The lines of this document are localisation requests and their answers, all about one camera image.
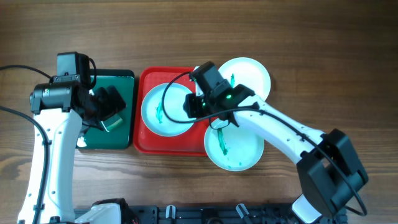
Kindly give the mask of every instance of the wire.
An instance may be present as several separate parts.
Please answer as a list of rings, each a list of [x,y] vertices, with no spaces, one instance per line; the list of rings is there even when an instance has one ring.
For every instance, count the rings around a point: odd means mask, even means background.
[[[270,116],[271,118],[276,119],[277,121],[281,122],[282,124],[284,124],[285,126],[287,126],[288,128],[290,128],[293,132],[295,132],[297,135],[299,135],[302,139],[308,141],[318,152],[320,152],[322,154],[323,157],[325,157],[329,163],[337,170],[337,173],[339,173],[339,175],[341,176],[341,178],[343,178],[344,182],[346,183],[346,185],[348,186],[349,190],[351,191],[351,193],[354,195],[356,201],[358,202],[359,206],[361,207],[363,212],[359,212],[349,206],[345,206],[345,209],[360,215],[360,216],[366,216],[368,214],[368,211],[366,210],[365,204],[363,203],[361,197],[358,195],[357,191],[355,191],[354,187],[350,184],[347,176],[343,173],[343,171],[335,164],[335,162],[333,162],[333,159],[331,159],[328,154],[326,154],[321,148],[319,148],[318,144],[316,144],[315,142],[313,142],[309,137],[307,137],[307,135],[305,135],[304,133],[301,133],[298,129],[296,129],[295,127],[293,127],[291,124],[289,124],[288,122],[284,121],[283,119],[279,118],[278,116],[270,113],[270,112],[266,112],[264,110],[260,110],[260,109],[254,109],[254,108],[234,108],[234,109],[229,109],[229,110],[224,110],[224,111],[219,111],[216,113],[213,113],[211,115],[208,116],[204,116],[202,118],[197,118],[195,120],[191,120],[191,121],[177,121],[172,119],[166,112],[165,109],[165,104],[164,104],[164,99],[166,96],[166,92],[169,89],[169,87],[175,82],[177,81],[179,78],[181,78],[182,76],[189,74],[191,72],[184,72],[181,73],[179,75],[177,75],[165,88],[164,92],[163,92],[163,96],[162,96],[162,105],[163,105],[163,112],[164,115],[166,115],[166,117],[175,122],[175,123],[180,123],[180,124],[188,124],[188,123],[196,123],[199,121],[203,121],[205,119],[211,119],[212,117],[215,116],[219,116],[225,113],[232,113],[232,112],[237,112],[237,111],[255,111],[260,113],[261,115],[265,114],[267,116]]]
[[[48,167],[49,167],[49,154],[50,154],[50,149],[49,149],[49,137],[47,136],[47,133],[44,131],[44,128],[34,119],[32,119],[30,116],[27,116],[24,113],[12,110],[10,108],[6,108],[3,106],[0,106],[0,110],[7,111],[9,113],[18,115],[22,118],[25,118],[29,122],[31,122],[40,132],[43,138],[43,145],[44,145],[44,163],[43,163],[43,172],[42,172],[42,179],[40,180],[40,187],[39,187],[39,194],[37,196],[37,203],[36,203],[36,208],[35,208],[35,215],[33,217],[33,224],[36,224],[39,221],[40,217],[40,212],[42,210],[42,204],[43,204],[43,198],[44,198],[44,188],[45,188],[45,181],[47,180],[47,173],[48,173]]]
[[[94,80],[90,85],[90,89],[92,89],[92,88],[94,88],[95,84],[97,83],[97,68],[95,67],[95,63],[92,58],[89,58],[88,60],[90,60],[91,64],[93,64],[93,68],[94,68]]]
[[[40,71],[39,69],[32,68],[32,67],[26,66],[26,65],[6,65],[6,66],[0,67],[0,70],[4,70],[4,69],[8,69],[8,68],[24,68],[24,69],[28,69],[28,70],[32,70],[32,71],[38,72],[38,73],[42,74],[43,76],[45,76],[47,78],[51,78],[50,75],[47,75],[46,73]]]

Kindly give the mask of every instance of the black cable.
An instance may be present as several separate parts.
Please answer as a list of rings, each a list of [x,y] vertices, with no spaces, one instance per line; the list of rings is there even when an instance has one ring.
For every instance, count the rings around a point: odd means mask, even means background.
[[[345,182],[346,185],[348,186],[348,188],[349,188],[349,190],[351,191],[351,193],[354,195],[355,199],[357,200],[357,202],[358,202],[358,204],[359,204],[359,206],[361,207],[361,209],[362,209],[363,212],[359,212],[359,211],[357,211],[357,210],[355,210],[355,209],[353,209],[353,208],[351,208],[351,207],[349,207],[349,206],[345,206],[345,209],[347,209],[347,210],[349,210],[349,211],[351,211],[351,212],[353,212],[353,213],[355,213],[355,214],[357,214],[357,215],[360,215],[360,216],[366,216],[366,215],[368,214],[368,211],[366,210],[365,204],[363,203],[361,197],[358,195],[357,191],[355,191],[354,187],[350,184],[350,182],[349,182],[347,176],[346,176],[346,175],[343,173],[343,171],[335,164],[335,162],[333,162],[333,160],[332,160],[321,148],[319,148],[318,144],[316,144],[315,142],[313,142],[310,138],[307,137],[307,135],[305,135],[304,133],[301,133],[298,129],[296,129],[295,127],[293,127],[291,124],[289,124],[288,122],[284,121],[283,119],[279,118],[278,116],[276,116],[276,115],[274,115],[274,114],[272,114],[272,113],[269,113],[269,112],[266,112],[266,111],[260,110],[260,109],[254,109],[254,108],[234,108],[234,109],[219,111],[219,112],[213,113],[213,114],[211,114],[211,115],[204,116],[204,117],[202,117],[202,118],[197,118],[197,119],[191,120],[191,121],[177,121],[177,120],[172,119],[172,118],[167,114],[166,109],[165,109],[165,107],[164,107],[164,99],[165,99],[165,96],[166,96],[166,92],[167,92],[167,90],[169,89],[169,87],[170,87],[176,80],[178,80],[178,79],[181,78],[182,76],[184,76],[184,75],[186,75],[186,74],[189,74],[189,73],[190,73],[190,72],[184,72],[184,73],[181,73],[181,74],[179,74],[178,76],[176,76],[176,77],[166,86],[166,88],[165,88],[165,90],[164,90],[164,92],[163,92],[163,96],[162,96],[163,112],[164,112],[164,115],[166,115],[166,117],[167,117],[169,120],[171,120],[171,121],[173,121],[173,122],[175,122],[175,123],[180,123],[180,124],[196,123],[196,122],[199,122],[199,121],[203,121],[203,120],[205,120],[205,119],[210,119],[210,118],[212,118],[212,117],[219,116],[219,115],[221,115],[221,114],[231,113],[231,112],[237,112],[237,111],[255,111],[255,112],[260,113],[261,115],[262,115],[262,114],[265,114],[265,115],[267,115],[267,116],[270,116],[271,118],[276,119],[277,121],[281,122],[282,124],[284,124],[285,126],[287,126],[288,128],[290,128],[293,132],[295,132],[297,135],[299,135],[302,139],[308,141],[308,142],[309,142],[318,152],[320,152],[320,153],[323,155],[323,157],[325,157],[325,158],[329,161],[329,163],[337,170],[337,173],[339,173],[339,175],[341,176],[341,178],[343,178],[344,182]]]
[[[35,208],[35,215],[33,217],[33,224],[36,224],[39,221],[40,217],[40,212],[42,210],[42,204],[43,204],[43,199],[44,199],[44,190],[45,190],[45,181],[47,180],[47,173],[48,173],[48,167],[49,167],[49,154],[50,154],[50,149],[49,149],[49,137],[47,136],[47,133],[45,132],[44,128],[34,119],[32,119],[30,116],[27,116],[24,113],[0,106],[0,110],[7,111],[9,113],[18,115],[22,118],[25,118],[29,122],[31,122],[40,132],[43,138],[43,145],[44,145],[44,163],[43,163],[43,172],[42,172],[42,179],[40,181],[40,187],[39,187],[39,194],[37,196],[37,203],[36,203],[36,208]]]
[[[90,89],[92,89],[92,88],[94,88],[95,84],[97,83],[97,68],[95,67],[95,63],[92,58],[89,58],[88,60],[90,60],[91,64],[93,64],[93,68],[94,68],[94,80],[90,85]]]
[[[38,73],[42,74],[43,76],[45,76],[45,77],[47,77],[47,78],[51,78],[50,75],[47,75],[46,73],[40,71],[39,69],[37,69],[37,68],[32,68],[32,67],[26,66],[26,65],[6,65],[6,66],[0,67],[0,70],[4,70],[4,69],[8,69],[8,68],[24,68],[24,69],[29,69],[29,70],[38,72]]]

